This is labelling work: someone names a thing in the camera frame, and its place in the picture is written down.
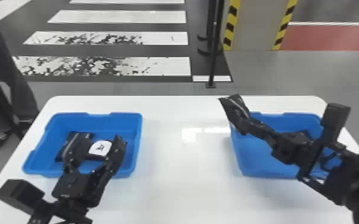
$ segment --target robotic arm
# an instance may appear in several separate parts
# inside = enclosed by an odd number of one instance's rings
[[[353,212],[359,224],[359,155],[346,149],[337,141],[348,118],[350,107],[329,104],[321,119],[323,132],[318,139],[311,139],[305,130],[278,133],[254,119],[240,95],[219,99],[230,123],[242,135],[253,135],[273,149],[271,155],[284,164],[299,167],[298,181],[339,206]],[[314,166],[327,173],[326,178],[311,175]]]
[[[126,142],[116,135],[102,165],[89,174],[81,174],[79,166],[92,145],[88,133],[75,133],[64,149],[64,173],[52,196],[54,203],[43,200],[45,193],[24,180],[9,179],[0,189],[0,200],[31,215],[28,224],[48,224],[53,216],[61,223],[91,224],[86,217],[89,208],[98,206],[104,188],[119,170],[125,156]]]

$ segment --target blue tray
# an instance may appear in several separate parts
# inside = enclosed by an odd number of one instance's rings
[[[138,113],[111,113],[92,115],[87,113],[60,113],[51,118],[45,128],[45,133],[39,144],[33,150],[24,166],[27,174],[42,175],[57,178],[63,174],[63,163],[55,162],[57,153],[61,150],[71,131],[92,132],[93,141],[113,139],[115,134],[128,142],[124,161],[114,178],[126,178],[135,169],[141,139],[142,115]],[[79,171],[89,173],[98,167],[100,161],[86,160]]]
[[[320,125],[320,118],[315,114],[284,113],[274,115],[252,113],[252,117],[261,120],[280,133],[306,129],[312,138],[317,139],[323,130]],[[295,165],[285,165],[272,157],[272,149],[265,141],[252,135],[243,136],[232,126],[231,139],[233,141],[238,166],[244,176],[293,179],[299,171],[299,167]],[[329,155],[330,153],[330,150],[325,149],[323,154]],[[338,163],[336,159],[330,162],[332,166],[336,166]],[[327,173],[324,173],[316,166],[312,170],[311,175],[325,178]]]

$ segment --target floor marking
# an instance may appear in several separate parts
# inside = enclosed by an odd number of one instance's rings
[[[359,26],[359,22],[290,22],[291,26]]]
[[[185,0],[72,0],[71,4],[184,4]]]
[[[37,31],[25,45],[188,45],[187,32]]]
[[[194,82],[207,82],[209,76],[192,76]],[[214,76],[214,82],[231,82],[231,76]]]
[[[186,23],[185,11],[61,10],[49,23]]]
[[[0,1],[0,20],[17,11],[19,8],[32,0],[1,0]]]
[[[25,76],[191,76],[188,57],[15,56]]]

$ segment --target white table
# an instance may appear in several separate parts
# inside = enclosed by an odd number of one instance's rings
[[[109,182],[94,224],[352,224],[351,213],[297,181],[248,178],[237,167],[227,118],[218,97],[55,97],[50,99],[0,173],[0,187],[25,179],[46,192],[57,179],[26,175],[21,167],[49,119],[60,112],[139,112],[143,132],[135,172]],[[318,97],[244,97],[251,111],[321,116]],[[359,153],[346,129],[339,141]],[[0,201],[0,223],[28,215]]]

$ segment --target yellow and black striped post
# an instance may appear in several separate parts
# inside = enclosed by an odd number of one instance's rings
[[[276,41],[274,42],[273,50],[279,50],[281,48],[281,44],[283,43],[283,39],[285,33],[287,32],[288,23],[291,21],[293,11],[295,10],[296,4],[298,0],[289,0],[287,4],[287,8],[281,21],[280,29],[278,30]]]
[[[231,0],[230,9],[228,10],[227,25],[224,33],[224,50],[230,51],[233,47],[235,37],[235,27],[239,15],[241,0]]]

